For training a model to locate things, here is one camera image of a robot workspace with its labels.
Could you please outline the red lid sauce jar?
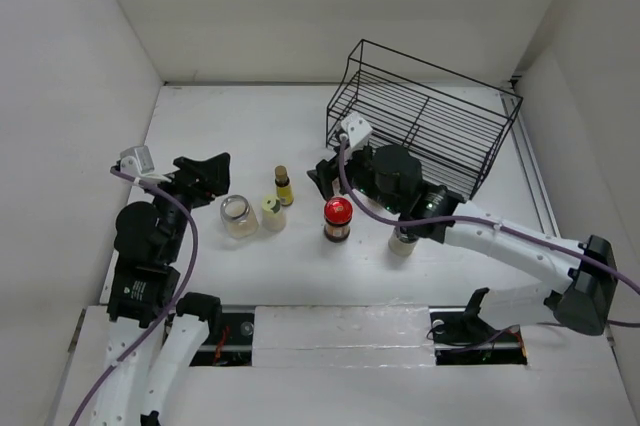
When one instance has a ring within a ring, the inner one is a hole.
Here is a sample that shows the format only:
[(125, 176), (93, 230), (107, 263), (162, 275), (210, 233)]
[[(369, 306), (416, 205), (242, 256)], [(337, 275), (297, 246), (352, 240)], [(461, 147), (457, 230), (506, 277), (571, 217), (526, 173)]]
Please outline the red lid sauce jar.
[(325, 237), (335, 243), (345, 241), (351, 232), (350, 223), (353, 216), (351, 202), (344, 197), (333, 197), (326, 202), (323, 215)]

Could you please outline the yellow oil bottle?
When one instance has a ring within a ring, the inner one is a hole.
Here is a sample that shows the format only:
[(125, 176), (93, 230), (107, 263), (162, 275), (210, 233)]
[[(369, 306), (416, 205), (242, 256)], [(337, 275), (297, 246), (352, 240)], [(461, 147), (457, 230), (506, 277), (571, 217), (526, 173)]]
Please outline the yellow oil bottle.
[(294, 202), (294, 194), (291, 180), (285, 166), (278, 165), (274, 169), (276, 196), (285, 207), (291, 206)]

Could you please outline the black lid spice shaker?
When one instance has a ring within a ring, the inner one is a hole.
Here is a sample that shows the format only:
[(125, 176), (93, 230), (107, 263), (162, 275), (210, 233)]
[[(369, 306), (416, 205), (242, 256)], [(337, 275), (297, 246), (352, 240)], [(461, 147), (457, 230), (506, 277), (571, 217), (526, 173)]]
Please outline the black lid spice shaker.
[(418, 241), (418, 236), (407, 232), (404, 228), (395, 227), (388, 240), (388, 247), (394, 254), (408, 257), (413, 253)]

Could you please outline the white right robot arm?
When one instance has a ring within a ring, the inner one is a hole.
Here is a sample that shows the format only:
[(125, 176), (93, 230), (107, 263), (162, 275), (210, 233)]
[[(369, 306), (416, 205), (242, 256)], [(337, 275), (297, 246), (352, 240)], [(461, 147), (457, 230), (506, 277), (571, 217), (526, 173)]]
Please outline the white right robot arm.
[(440, 331), (463, 345), (488, 340), (516, 326), (554, 319), (586, 336), (600, 336), (620, 276), (607, 240), (592, 235), (581, 243), (547, 237), (501, 221), (445, 185), (426, 181), (421, 164), (399, 145), (337, 148), (307, 173), (325, 200), (362, 196), (390, 212), (371, 218), (393, 227), (393, 239), (406, 246), (431, 240), (474, 251), (534, 278), (532, 285), (475, 290), (463, 311)]

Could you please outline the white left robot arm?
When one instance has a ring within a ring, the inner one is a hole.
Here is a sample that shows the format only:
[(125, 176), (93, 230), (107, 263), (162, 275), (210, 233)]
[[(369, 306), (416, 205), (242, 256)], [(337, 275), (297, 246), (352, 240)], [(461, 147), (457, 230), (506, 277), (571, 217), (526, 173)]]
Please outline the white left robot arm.
[(158, 174), (145, 146), (122, 152), (112, 175), (152, 195), (115, 222), (105, 370), (81, 402), (92, 425), (163, 425), (198, 349), (222, 333), (219, 298), (185, 290), (199, 233), (192, 211), (230, 187), (228, 153), (174, 160)]

